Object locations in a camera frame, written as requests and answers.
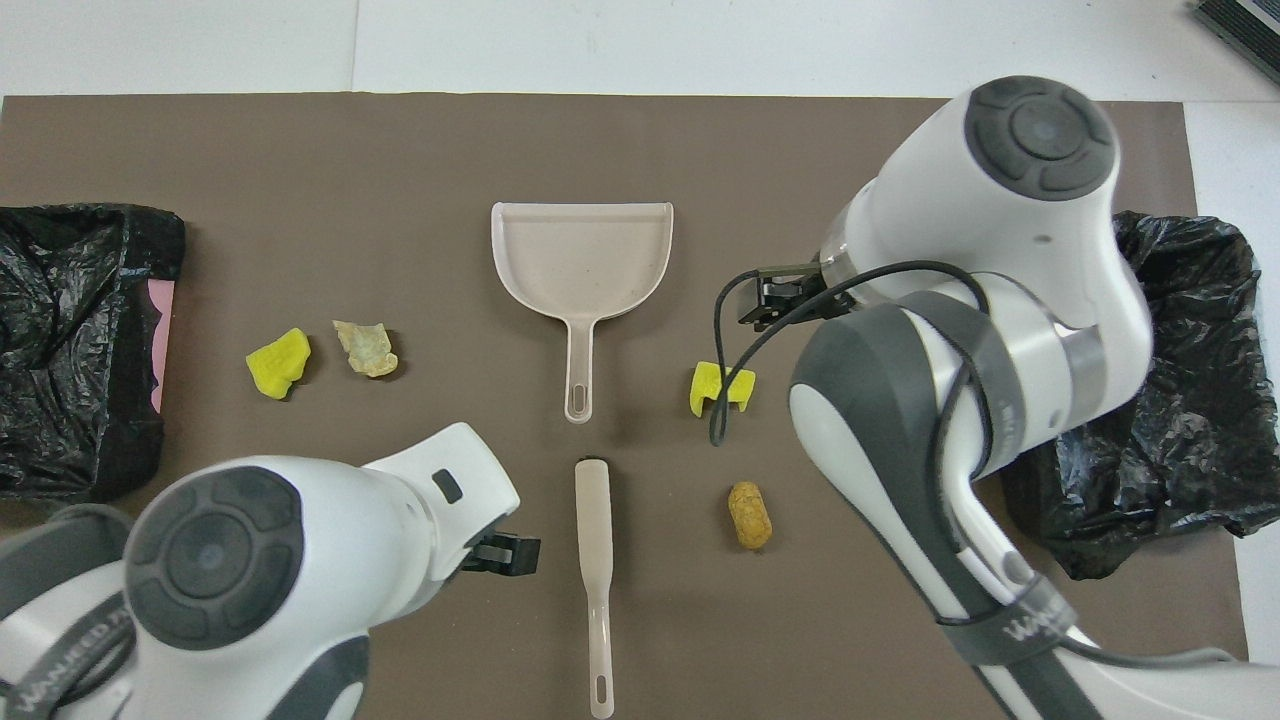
yellow sponge piece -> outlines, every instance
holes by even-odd
[[[338,342],[347,351],[347,364],[352,370],[370,378],[380,378],[399,365],[399,357],[392,352],[392,341],[381,323],[357,325],[334,320],[333,329],[338,331]]]
[[[742,480],[733,484],[728,491],[728,514],[733,518],[737,543],[746,550],[760,550],[773,537],[773,523],[755,483]]]
[[[733,372],[732,368],[724,369],[726,375],[731,372]],[[755,373],[751,370],[740,372],[733,378],[732,384],[728,386],[728,401],[737,404],[739,413],[746,410],[746,401],[751,398],[753,389],[755,389]],[[701,418],[703,401],[714,401],[719,397],[719,365],[716,363],[699,363],[694,368],[694,384],[689,388],[689,409],[694,411],[694,415]]]
[[[302,331],[293,328],[271,345],[250,352],[244,363],[253,374],[253,384],[259,392],[275,400],[284,400],[293,380],[302,377],[307,357],[311,357],[311,343]]]

gray joint cover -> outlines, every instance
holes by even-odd
[[[1074,200],[1097,190],[1116,163],[1102,110],[1051,79],[1014,76],[973,91],[964,120],[974,161],[991,179],[1033,200]]]
[[[1043,575],[1012,605],[972,620],[938,620],[969,665],[1012,665],[1057,647],[1078,619]]]
[[[161,500],[134,529],[124,591],[161,642],[212,650],[275,615],[302,565],[297,489],[264,468],[201,475]]]

black garbage bag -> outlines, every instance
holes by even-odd
[[[151,281],[175,281],[177,215],[0,208],[0,498],[109,501],[155,474]]]
[[[1114,227],[1151,309],[1147,382],[1000,473],[1014,524],[1075,579],[1110,575],[1155,538],[1212,527],[1243,537],[1280,516],[1248,242],[1216,218],[1120,213]]]

white tabletop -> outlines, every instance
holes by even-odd
[[[5,95],[445,91],[951,97],[1042,74],[1187,105],[1199,211],[1239,225],[1280,342],[1280,86],[1183,0],[0,0]],[[1268,270],[1275,268],[1275,273]],[[1236,543],[1280,664],[1280,528]]]

yellow foam block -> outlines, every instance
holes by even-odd
[[[727,375],[732,370],[732,368],[727,368],[724,374]],[[751,370],[742,370],[728,386],[728,401],[737,404],[739,413],[746,410],[746,401],[751,398],[753,389],[755,389],[755,373]],[[689,388],[689,409],[694,411],[694,415],[701,418],[703,401],[714,401],[719,397],[719,365],[716,363],[699,363],[694,368],[694,384]]]
[[[311,357],[311,343],[302,331],[293,328],[280,340],[250,352],[244,363],[259,392],[284,400],[293,382],[302,377],[307,357]]]

